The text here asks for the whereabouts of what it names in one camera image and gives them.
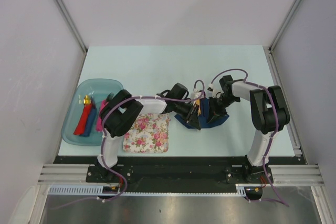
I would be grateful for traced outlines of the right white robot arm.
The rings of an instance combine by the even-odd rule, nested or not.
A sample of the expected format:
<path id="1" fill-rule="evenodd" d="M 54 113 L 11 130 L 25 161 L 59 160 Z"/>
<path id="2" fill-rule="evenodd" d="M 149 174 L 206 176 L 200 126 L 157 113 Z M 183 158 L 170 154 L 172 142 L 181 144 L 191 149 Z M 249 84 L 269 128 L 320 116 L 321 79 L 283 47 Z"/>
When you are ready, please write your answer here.
<path id="1" fill-rule="evenodd" d="M 220 81 L 221 92 L 215 92 L 213 83 L 208 86 L 207 123 L 218 124 L 227 117 L 226 108 L 242 99 L 250 102 L 251 120 L 255 127 L 252 146 L 245 156 L 242 176 L 254 183 L 267 171 L 269 152 L 277 133 L 290 122 L 290 114 L 280 86 L 264 87 L 246 80 L 234 80 L 230 75 Z"/>

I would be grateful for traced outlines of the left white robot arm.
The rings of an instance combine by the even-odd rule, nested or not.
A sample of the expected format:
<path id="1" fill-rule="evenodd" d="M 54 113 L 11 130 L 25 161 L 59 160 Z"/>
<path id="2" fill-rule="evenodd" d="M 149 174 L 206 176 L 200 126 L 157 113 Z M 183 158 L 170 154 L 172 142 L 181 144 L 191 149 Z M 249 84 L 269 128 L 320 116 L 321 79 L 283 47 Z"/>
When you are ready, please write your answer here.
<path id="1" fill-rule="evenodd" d="M 127 90 L 119 91 L 99 112 L 102 127 L 102 143 L 97 157 L 99 164 L 98 176 L 105 182 L 115 178 L 118 161 L 118 149 L 124 136 L 140 114 L 161 114 L 165 112 L 169 102 L 189 105 L 205 97 L 204 90 L 199 90 L 199 96 L 193 99 L 167 98 L 155 95 L 153 97 L 132 96 Z"/>

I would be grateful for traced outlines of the dark blue paper napkin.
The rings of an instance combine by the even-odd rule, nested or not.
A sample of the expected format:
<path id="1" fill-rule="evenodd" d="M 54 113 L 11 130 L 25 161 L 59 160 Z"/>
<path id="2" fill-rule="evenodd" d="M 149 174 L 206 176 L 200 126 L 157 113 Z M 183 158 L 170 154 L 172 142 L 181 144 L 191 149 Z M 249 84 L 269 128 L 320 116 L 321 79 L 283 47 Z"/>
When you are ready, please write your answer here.
<path id="1" fill-rule="evenodd" d="M 201 99 L 201 110 L 202 110 L 202 113 L 200 116 L 198 116 L 201 129 L 211 129 L 211 128 L 222 125 L 222 124 L 207 124 L 207 117 L 209 114 L 209 99 L 208 98 Z M 191 127 L 190 125 L 188 125 L 187 122 L 184 121 L 180 115 L 176 114 L 174 117 L 187 129 L 195 129 Z"/>

